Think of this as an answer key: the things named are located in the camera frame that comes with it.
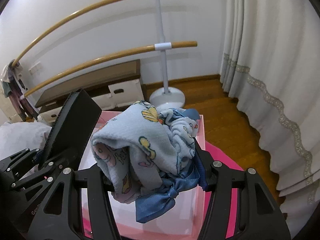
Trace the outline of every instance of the curtain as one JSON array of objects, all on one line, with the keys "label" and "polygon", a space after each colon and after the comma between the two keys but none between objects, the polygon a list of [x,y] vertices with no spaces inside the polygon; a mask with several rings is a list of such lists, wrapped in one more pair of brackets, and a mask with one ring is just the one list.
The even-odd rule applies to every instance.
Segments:
[{"label": "curtain", "polygon": [[227,0],[220,81],[260,133],[294,237],[320,200],[320,19],[309,0]]}]

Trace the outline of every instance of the cartoon print fabric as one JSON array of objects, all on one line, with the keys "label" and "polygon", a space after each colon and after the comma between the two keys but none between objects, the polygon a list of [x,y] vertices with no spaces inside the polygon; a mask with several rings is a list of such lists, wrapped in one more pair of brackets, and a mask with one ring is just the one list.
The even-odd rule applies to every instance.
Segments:
[{"label": "cartoon print fabric", "polygon": [[137,101],[91,137],[98,166],[111,180],[121,203],[152,194],[163,184],[160,172],[179,176],[195,154],[197,122],[168,109]]}]

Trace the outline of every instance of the white round base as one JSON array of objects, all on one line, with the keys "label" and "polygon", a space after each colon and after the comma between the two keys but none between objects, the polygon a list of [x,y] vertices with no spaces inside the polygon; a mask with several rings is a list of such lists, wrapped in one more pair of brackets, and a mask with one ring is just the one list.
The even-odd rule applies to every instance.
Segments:
[{"label": "white round base", "polygon": [[172,87],[169,87],[168,94],[164,93],[164,88],[159,88],[149,98],[150,103],[160,110],[181,108],[184,106],[185,100],[182,91]]}]

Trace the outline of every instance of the wooden barre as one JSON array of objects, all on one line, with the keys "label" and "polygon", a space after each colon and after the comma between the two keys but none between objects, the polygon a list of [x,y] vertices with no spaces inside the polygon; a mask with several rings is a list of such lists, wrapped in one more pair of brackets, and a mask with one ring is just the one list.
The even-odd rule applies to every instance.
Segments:
[{"label": "wooden barre", "polygon": [[[171,42],[171,47],[172,49],[175,48],[186,48],[186,47],[196,47],[198,44],[196,41],[178,41],[178,42]],[[41,82],[40,84],[36,85],[34,88],[28,90],[23,96],[27,97],[29,95],[31,95],[32,93],[38,91],[39,89],[43,88],[46,85],[49,85],[50,83],[59,80],[60,78],[63,78],[65,76],[68,76],[70,74],[73,74],[79,70],[91,67],[93,65],[97,65],[106,61],[110,61],[113,59],[117,59],[117,58],[121,58],[121,57],[127,57],[127,56],[131,56],[131,55],[135,55],[135,54],[140,54],[140,53],[144,53],[144,52],[149,52],[149,51],[155,51],[155,45],[148,45],[148,46],[143,46],[143,47],[137,47],[134,49],[126,49],[126,50],[122,50],[119,52],[115,52],[115,53],[111,53],[108,55],[105,55],[103,57],[99,57],[87,62],[84,62],[82,64],[79,64],[75,67],[69,68],[57,75],[55,75],[52,78],[49,78],[43,82]]]},{"label": "wooden barre", "polygon": [[83,15],[87,12],[90,12],[92,10],[95,10],[99,7],[111,4],[111,3],[115,3],[115,2],[119,2],[119,1],[123,1],[123,0],[102,0],[100,2],[94,3],[92,5],[89,5],[85,8],[83,8],[82,10],[76,11],[72,14],[70,14],[69,16],[67,16],[66,18],[62,19],[61,21],[57,22],[55,25],[51,26],[49,29],[47,29],[44,33],[42,33],[39,37],[37,37],[33,42],[31,42],[25,49],[23,52],[20,53],[20,55],[14,60],[14,62],[12,63],[12,66],[15,66],[18,61],[30,50],[32,49],[32,47],[34,47],[39,41],[41,41],[44,37],[46,37],[47,35],[49,35],[50,33],[52,33],[54,30],[58,29],[60,26],[64,25],[65,23],[73,20],[74,18],[79,17],[80,15]]}]

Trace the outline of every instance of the scrunched fabric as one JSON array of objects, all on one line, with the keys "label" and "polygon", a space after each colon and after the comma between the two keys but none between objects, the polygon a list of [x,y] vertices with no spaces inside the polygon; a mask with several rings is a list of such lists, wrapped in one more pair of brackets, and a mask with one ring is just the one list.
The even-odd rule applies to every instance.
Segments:
[{"label": "scrunched fabric", "polygon": [[182,191],[192,189],[198,185],[199,172],[193,161],[180,172],[179,176],[160,172],[162,186],[155,192],[136,199],[136,221],[146,223],[160,217],[174,207],[175,198]]}]

